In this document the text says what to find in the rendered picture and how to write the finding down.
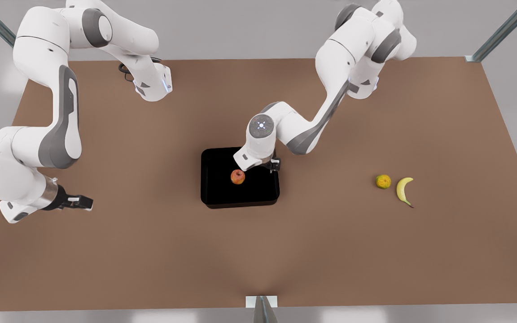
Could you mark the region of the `black rectangular tray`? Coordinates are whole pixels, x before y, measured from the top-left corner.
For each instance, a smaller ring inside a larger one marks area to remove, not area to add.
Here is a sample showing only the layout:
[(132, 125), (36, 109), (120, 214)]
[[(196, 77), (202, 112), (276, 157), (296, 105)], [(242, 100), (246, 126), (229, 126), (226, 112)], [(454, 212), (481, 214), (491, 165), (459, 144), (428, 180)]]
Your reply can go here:
[(242, 184), (231, 182), (240, 147), (210, 148), (201, 154), (201, 201), (210, 209), (273, 205), (280, 194), (278, 172), (253, 167)]

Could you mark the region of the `yellow banana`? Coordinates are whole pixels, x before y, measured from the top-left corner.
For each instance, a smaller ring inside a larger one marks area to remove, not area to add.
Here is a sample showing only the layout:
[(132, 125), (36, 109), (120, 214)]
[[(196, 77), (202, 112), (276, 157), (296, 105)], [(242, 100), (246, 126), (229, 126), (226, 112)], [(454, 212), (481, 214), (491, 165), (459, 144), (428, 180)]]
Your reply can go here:
[(405, 187), (408, 183), (412, 182), (414, 179), (413, 178), (410, 178), (410, 177), (406, 177), (406, 178), (402, 178), (400, 179), (400, 181), (398, 181), (398, 184), (396, 186), (396, 194), (398, 196), (398, 198), (404, 202), (405, 204), (408, 204), (408, 206), (414, 208), (410, 202), (408, 202), (407, 198), (406, 198), (406, 193), (405, 193)]

